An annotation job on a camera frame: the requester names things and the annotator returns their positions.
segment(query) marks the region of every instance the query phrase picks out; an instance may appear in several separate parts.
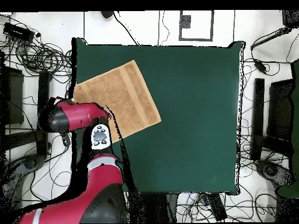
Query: dark green tabletop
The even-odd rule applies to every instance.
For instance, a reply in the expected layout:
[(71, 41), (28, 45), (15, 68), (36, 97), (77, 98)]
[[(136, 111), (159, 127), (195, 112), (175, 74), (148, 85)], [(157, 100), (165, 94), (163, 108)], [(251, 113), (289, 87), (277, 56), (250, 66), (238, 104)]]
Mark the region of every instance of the dark green tabletop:
[[(236, 191), (242, 46), (85, 45), (77, 39), (77, 83), (135, 60), (160, 113), (161, 123), (124, 139), (139, 191)], [(119, 142), (113, 149), (121, 157)]]

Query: black border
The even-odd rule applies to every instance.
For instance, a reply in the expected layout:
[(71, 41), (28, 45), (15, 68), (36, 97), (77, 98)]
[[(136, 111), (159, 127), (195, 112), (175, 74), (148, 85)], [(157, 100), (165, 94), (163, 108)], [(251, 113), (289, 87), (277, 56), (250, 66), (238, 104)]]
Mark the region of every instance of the black border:
[(183, 11), (180, 10), (180, 23), (179, 23), (179, 41), (209, 41), (213, 42), (213, 32), (214, 32), (214, 10), (211, 15), (211, 29), (210, 29), (210, 38), (182, 38), (182, 16)]

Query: wire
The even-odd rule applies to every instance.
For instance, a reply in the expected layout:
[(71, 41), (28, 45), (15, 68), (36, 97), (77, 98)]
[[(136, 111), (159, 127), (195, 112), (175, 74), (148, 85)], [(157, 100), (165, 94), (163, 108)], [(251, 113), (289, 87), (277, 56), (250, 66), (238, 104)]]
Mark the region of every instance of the wire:
[(118, 20), (118, 18), (116, 17), (114, 11), (113, 11), (113, 16), (114, 16), (114, 18), (116, 19), (116, 21), (117, 21), (118, 23), (120, 23), (120, 24), (122, 25), (122, 27), (127, 31), (128, 35), (130, 35), (130, 37), (131, 37), (131, 39), (133, 40), (133, 42), (134, 42), (137, 46), (140, 46), (140, 44), (139, 44), (137, 41), (135, 41), (135, 39), (132, 37), (132, 35), (131, 35), (130, 32), (128, 31), (128, 29), (124, 26), (124, 24), (122, 24), (122, 23)]
[(31, 151), (32, 149), (34, 149), (34, 148), (36, 148), (36, 146), (34, 146), (33, 148), (29, 149), (29, 150), (24, 154), (23, 157), (25, 157), (25, 156), (27, 155), (27, 153), (28, 153), (29, 151)]
[[(52, 184), (52, 189), (51, 189), (51, 199), (53, 199), (53, 187), (54, 187), (54, 185), (55, 185), (55, 181), (56, 181), (56, 179), (59, 177), (59, 175), (61, 175), (61, 174), (63, 174), (63, 173), (69, 173), (70, 175), (71, 175), (71, 172), (69, 172), (69, 171), (62, 171), (62, 172), (60, 172), (60, 173), (58, 173), (57, 174), (57, 176), (55, 177), (55, 179), (54, 179), (54, 181), (53, 181), (53, 184)], [(69, 184), (68, 185), (59, 185), (60, 187), (67, 187), (67, 186), (69, 186)]]
[(33, 103), (34, 103), (35, 105), (37, 105), (37, 104), (35, 103), (34, 99), (33, 99), (33, 96), (28, 96), (28, 97), (25, 97), (25, 98), (23, 98), (23, 99), (28, 99), (28, 98), (32, 98)]
[(165, 26), (165, 24), (164, 24), (164, 14), (165, 14), (165, 11), (163, 12), (162, 24), (163, 24), (163, 26), (167, 29), (167, 31), (168, 31), (168, 35), (167, 35), (166, 40), (162, 41), (162, 43), (161, 43), (160, 45), (162, 45), (165, 41), (167, 41), (168, 36), (169, 36), (169, 34), (170, 34), (169, 29), (168, 29), (168, 28)]
[(260, 218), (260, 216), (259, 216), (259, 214), (261, 214), (259, 211), (258, 211), (258, 208), (257, 208), (257, 201), (258, 201), (258, 198), (259, 197), (261, 197), (261, 196), (264, 196), (264, 195), (267, 195), (267, 196), (269, 196), (269, 197), (272, 197), (272, 198), (274, 198), (275, 199), (275, 201), (277, 200), (274, 196), (272, 196), (271, 194), (269, 194), (269, 193), (262, 193), (262, 194), (259, 194), (256, 198), (255, 198), (255, 211), (256, 211), (256, 215), (258, 216), (258, 218), (259, 218), (259, 220), (261, 221), (261, 222), (263, 222), (263, 220)]
[(49, 159), (49, 175), (50, 175), (50, 178), (51, 178), (51, 180), (52, 180), (52, 182), (53, 182), (53, 185), (55, 184), (55, 185), (57, 185), (57, 186), (59, 186), (59, 187), (66, 187), (67, 185), (59, 185), (59, 184), (57, 184), (56, 182), (55, 182), (55, 180), (56, 180), (56, 178), (55, 179), (53, 179), (52, 178), (52, 175), (51, 175), (51, 169), (50, 169), (50, 166), (51, 166), (51, 155), (50, 155), (50, 159)]
[[(61, 152), (59, 155), (57, 155), (57, 156), (54, 156), (54, 157), (52, 157), (51, 158), (51, 160), (53, 160), (54, 158), (56, 158), (56, 157), (58, 157), (58, 156), (62, 156), (67, 150), (69, 149), (69, 146), (68, 147), (66, 147), (65, 149), (64, 149), (64, 151), (63, 152)], [(55, 162), (55, 164), (53, 165), (53, 167), (51, 168), (51, 170), (55, 167), (55, 165), (57, 164), (57, 162), (59, 161), (59, 159)], [(35, 182), (34, 184), (33, 184), (33, 181), (32, 181), (32, 183), (31, 183), (31, 185), (30, 185), (30, 188), (33, 188), (39, 181), (41, 181), (47, 174), (49, 173), (49, 171), (47, 172), (47, 173), (45, 173), (37, 182)], [(30, 189), (28, 189), (27, 191), (25, 191), (24, 193), (23, 193), (23, 195), (22, 195), (22, 197), (28, 192), (28, 191), (30, 191)]]
[(287, 57), (286, 57), (286, 61), (287, 61), (287, 62), (289, 62), (289, 61), (287, 60), (287, 58), (288, 58), (288, 56), (290, 55), (292, 46), (293, 46), (294, 42), (296, 41), (296, 39), (297, 39), (298, 37), (299, 37), (299, 33), (297, 34), (296, 38), (293, 40), (293, 42), (292, 42), (292, 44), (291, 44), (291, 46), (290, 46), (290, 49), (289, 49), (288, 54), (287, 54)]
[(17, 109), (19, 109), (19, 110), (22, 111), (22, 113), (25, 115), (25, 117), (26, 117), (26, 119), (27, 119), (27, 121), (28, 121), (28, 124), (30, 125), (31, 130), (32, 130), (33, 133), (34, 133), (35, 141), (37, 142), (36, 132), (35, 132), (35, 130), (33, 129), (33, 126), (31, 125), (31, 122), (29, 121), (28, 116), (27, 116), (26, 113), (23, 111), (23, 109), (21, 109), (21, 108), (18, 107), (16, 104), (14, 104), (14, 103), (12, 103), (10, 100), (8, 100), (8, 99), (6, 98), (6, 96), (5, 96), (3, 93), (0, 92), (0, 94), (3, 95), (3, 96), (5, 97), (5, 100), (7, 100), (8, 102), (10, 102), (10, 104), (14, 105)]
[(33, 172), (33, 179), (32, 179), (32, 181), (31, 181), (31, 184), (30, 184), (30, 192), (32, 193), (32, 195), (33, 196), (35, 196), (36, 198), (38, 198), (40, 201), (44, 201), (44, 200), (42, 200), (40, 197), (38, 197), (34, 192), (33, 192), (33, 190), (32, 190), (32, 184), (33, 184), (33, 182), (34, 182), (34, 180), (35, 180), (35, 171)]

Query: button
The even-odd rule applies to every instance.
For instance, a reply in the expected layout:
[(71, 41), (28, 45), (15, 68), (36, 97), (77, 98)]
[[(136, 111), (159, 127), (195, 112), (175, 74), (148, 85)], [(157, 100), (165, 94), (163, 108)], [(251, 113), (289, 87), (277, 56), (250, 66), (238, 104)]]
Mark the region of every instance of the button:
[(103, 132), (97, 132), (93, 136), (93, 140), (98, 141), (98, 142), (102, 141), (102, 140), (105, 140), (106, 138), (107, 138), (107, 136)]

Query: brown towel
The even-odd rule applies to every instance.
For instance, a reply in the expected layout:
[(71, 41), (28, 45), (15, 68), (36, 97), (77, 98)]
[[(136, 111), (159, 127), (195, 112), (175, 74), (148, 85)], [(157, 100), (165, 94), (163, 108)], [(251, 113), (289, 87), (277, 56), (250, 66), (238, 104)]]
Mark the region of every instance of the brown towel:
[[(74, 102), (95, 102), (114, 113), (123, 138), (161, 122), (159, 112), (133, 60), (104, 74), (77, 84)], [(119, 140), (113, 120), (109, 120), (112, 142)]]

